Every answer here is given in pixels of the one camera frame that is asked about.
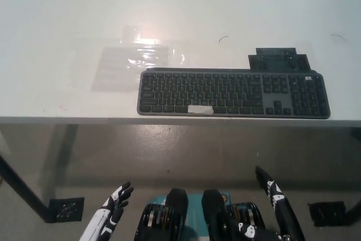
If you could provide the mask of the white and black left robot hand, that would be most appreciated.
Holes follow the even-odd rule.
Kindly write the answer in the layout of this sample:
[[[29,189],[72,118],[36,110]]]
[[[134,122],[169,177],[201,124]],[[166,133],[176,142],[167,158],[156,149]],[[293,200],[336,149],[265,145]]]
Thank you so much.
[[[80,241],[110,240],[133,190],[129,181],[117,188],[94,213]]]

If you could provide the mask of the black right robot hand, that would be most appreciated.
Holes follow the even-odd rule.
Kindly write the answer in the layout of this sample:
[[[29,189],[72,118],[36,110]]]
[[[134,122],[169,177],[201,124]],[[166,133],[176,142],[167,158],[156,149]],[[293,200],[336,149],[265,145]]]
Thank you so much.
[[[275,212],[279,231],[263,229],[256,225],[239,222],[236,229],[238,240],[305,240],[298,219],[276,181],[260,166],[255,169],[257,181],[265,191]]]

